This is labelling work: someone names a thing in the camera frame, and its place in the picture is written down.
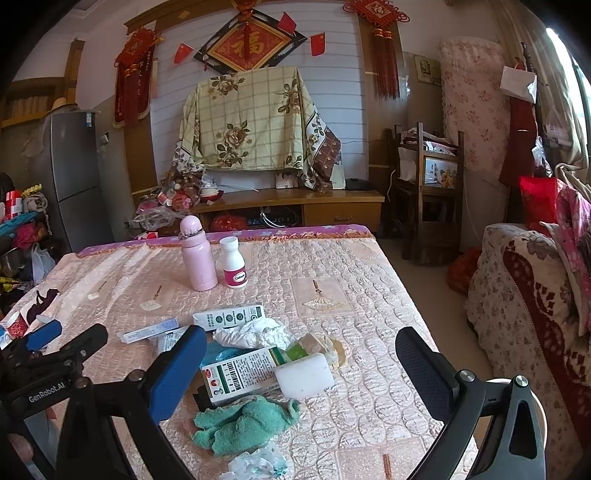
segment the red plastic bag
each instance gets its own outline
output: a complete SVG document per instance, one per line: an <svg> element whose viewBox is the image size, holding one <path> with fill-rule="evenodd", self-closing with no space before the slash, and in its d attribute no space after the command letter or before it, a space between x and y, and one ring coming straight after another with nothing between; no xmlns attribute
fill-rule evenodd
<svg viewBox="0 0 591 480"><path fill-rule="evenodd" d="M217 215L209 224L209 229L212 232L233 232L238 230L248 229L248 222L244 217L238 215L231 215L230 213L222 213Z"/></svg>
<svg viewBox="0 0 591 480"><path fill-rule="evenodd" d="M478 268L478 259L482 250L469 248L465 254L456 258L447 268L447 285L456 292L468 294L470 281Z"/></svg>
<svg viewBox="0 0 591 480"><path fill-rule="evenodd" d="M519 189L523 200L525 225L549 236L548 230L539 222L556 223L556 199L566 184L553 177L537 179L535 177L519 177Z"/></svg>

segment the white crumpled tissue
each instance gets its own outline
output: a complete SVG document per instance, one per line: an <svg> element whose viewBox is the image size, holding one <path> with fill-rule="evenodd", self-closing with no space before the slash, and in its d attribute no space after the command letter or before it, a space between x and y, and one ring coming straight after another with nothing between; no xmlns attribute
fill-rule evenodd
<svg viewBox="0 0 591 480"><path fill-rule="evenodd" d="M274 319L260 318L233 328L218 328L213 339L222 346L266 348L277 346L287 350L296 342L285 325Z"/></svg>

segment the white plastic bag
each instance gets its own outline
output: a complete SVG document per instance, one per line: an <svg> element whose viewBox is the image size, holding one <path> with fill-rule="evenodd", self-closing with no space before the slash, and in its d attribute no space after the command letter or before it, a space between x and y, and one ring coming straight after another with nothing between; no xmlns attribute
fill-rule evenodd
<svg viewBox="0 0 591 480"><path fill-rule="evenodd" d="M287 350L296 342L285 325L274 319L260 318L233 328L218 328L213 339L222 346L238 348L267 348L277 346Z"/></svg>
<svg viewBox="0 0 591 480"><path fill-rule="evenodd" d="M33 262L33 281L35 285L39 285L56 266L56 261L52 259L47 250L39 248L39 244L33 244L31 260Z"/></svg>
<svg viewBox="0 0 591 480"><path fill-rule="evenodd" d="M510 97L535 103L538 93L537 76L526 70L512 69L505 66L501 78L501 92Z"/></svg>
<svg viewBox="0 0 591 480"><path fill-rule="evenodd" d="M218 480L263 480L284 476L289 466L287 460L274 442L253 453L244 452L228 464L228 472L218 476Z"/></svg>
<svg viewBox="0 0 591 480"><path fill-rule="evenodd" d="M552 148L569 149L573 146L573 141L569 135L569 129L566 127L566 120L552 107L544 125L544 131L548 143Z"/></svg>

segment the floral sofa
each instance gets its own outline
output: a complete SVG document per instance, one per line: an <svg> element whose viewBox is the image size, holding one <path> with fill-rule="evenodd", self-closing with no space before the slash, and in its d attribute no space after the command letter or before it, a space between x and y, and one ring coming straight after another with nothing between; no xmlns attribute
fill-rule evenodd
<svg viewBox="0 0 591 480"><path fill-rule="evenodd" d="M567 478L591 445L591 353L554 241L488 226L466 313L494 374L530 379L548 421L547 478Z"/></svg>

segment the pink quilted mattress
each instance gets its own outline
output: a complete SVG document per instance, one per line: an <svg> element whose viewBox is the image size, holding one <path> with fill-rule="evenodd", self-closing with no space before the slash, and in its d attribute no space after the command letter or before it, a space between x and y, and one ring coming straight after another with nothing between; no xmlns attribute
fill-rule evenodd
<svg viewBox="0 0 591 480"><path fill-rule="evenodd" d="M109 341L85 363L84 373L94 383L121 380L135 368L147 369L153 352L147 340L124 345L117 333L170 317L187 325L194 312L262 302L266 314L296 336L326 334L341 340L347 353L335 386L304 401L300 422L274 439L291 466L287 478L407 478L442 425L429 416L401 368L394 339L400 328L412 326L432 348L435 344L376 240L365 227L352 225L245 232L241 241L250 277L241 290L218 285L193 291L176 239L67 255L39 287L42 294L48 288L61 292L46 312L63 325L51 350L102 323ZM212 250L218 258L219 246ZM325 296L322 302L314 301L313 280ZM99 297L89 300L99 287ZM140 304L158 290L161 307L145 312ZM35 290L29 292L15 309L25 310L34 296ZM183 428L197 413L190 393L161 427L196 478L215 479L231 458L214 458L192 443ZM58 408L60 417L64 408ZM151 478L123 421L118 430L138 478ZM466 476L476 453L471 441L454 480Z"/></svg>

